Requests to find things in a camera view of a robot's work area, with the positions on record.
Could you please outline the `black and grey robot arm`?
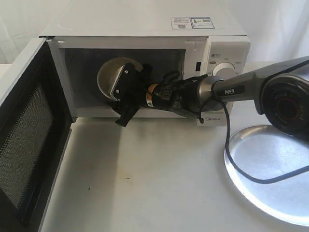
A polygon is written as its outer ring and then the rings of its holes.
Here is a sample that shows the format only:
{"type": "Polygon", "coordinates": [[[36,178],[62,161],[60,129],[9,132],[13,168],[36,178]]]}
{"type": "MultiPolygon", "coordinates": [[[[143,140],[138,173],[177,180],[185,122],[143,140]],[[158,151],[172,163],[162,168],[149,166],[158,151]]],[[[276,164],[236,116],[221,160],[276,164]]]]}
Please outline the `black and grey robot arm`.
{"type": "Polygon", "coordinates": [[[278,130],[301,139],[309,137],[309,59],[295,58],[221,79],[207,74],[186,80],[171,78],[159,83],[150,79],[145,67],[125,79],[119,101],[112,109],[126,126],[142,108],[174,112],[204,122],[203,112],[217,111],[229,102],[252,100],[278,130]]]}

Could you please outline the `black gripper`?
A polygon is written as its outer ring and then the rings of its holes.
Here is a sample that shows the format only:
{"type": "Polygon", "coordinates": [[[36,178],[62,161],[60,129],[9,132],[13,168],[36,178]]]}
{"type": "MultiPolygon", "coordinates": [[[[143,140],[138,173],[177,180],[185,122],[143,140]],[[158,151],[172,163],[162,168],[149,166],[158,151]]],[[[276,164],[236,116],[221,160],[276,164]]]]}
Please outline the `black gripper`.
{"type": "MultiPolygon", "coordinates": [[[[152,67],[142,64],[139,72],[141,81],[150,81],[152,67]]],[[[142,83],[131,81],[128,84],[117,84],[117,96],[120,101],[115,103],[115,112],[120,116],[115,123],[126,127],[140,108],[150,108],[171,112],[175,101],[179,98],[181,87],[178,84],[142,83]]]]}

